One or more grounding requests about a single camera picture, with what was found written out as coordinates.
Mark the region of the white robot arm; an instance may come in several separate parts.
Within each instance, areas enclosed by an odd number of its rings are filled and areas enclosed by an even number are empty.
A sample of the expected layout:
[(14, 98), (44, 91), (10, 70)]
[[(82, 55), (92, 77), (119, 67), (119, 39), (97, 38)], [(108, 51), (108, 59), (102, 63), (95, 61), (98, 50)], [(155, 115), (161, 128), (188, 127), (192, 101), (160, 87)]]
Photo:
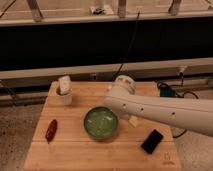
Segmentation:
[(213, 137), (213, 100), (141, 96), (135, 94), (135, 81), (126, 75), (112, 83), (104, 105), (174, 127)]

